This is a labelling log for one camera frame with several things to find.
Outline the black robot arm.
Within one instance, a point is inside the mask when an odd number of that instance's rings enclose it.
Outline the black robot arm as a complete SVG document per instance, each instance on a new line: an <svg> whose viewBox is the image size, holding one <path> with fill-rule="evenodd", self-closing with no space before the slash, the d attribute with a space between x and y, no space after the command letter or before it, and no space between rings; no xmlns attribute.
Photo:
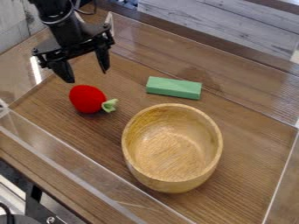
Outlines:
<svg viewBox="0 0 299 224"><path fill-rule="evenodd" d="M72 0L30 0L39 12L42 23L51 30L51 37L34 49L42 68L50 68L67 82L75 82L70 60L95 53L103 73L110 69L109 50L115 44L113 25L86 23L78 15Z"/></svg>

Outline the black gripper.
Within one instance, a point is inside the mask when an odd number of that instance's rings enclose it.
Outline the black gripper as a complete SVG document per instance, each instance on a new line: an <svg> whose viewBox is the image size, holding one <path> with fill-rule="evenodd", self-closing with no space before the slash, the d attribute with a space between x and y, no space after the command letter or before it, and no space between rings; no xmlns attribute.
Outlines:
<svg viewBox="0 0 299 224"><path fill-rule="evenodd" d="M67 82L75 82L70 60L95 53L103 73L110 69L109 50L115 44L114 25L109 18L102 24L87 23L75 11L43 20L51 37L32 49L42 68L50 68Z"/></svg>

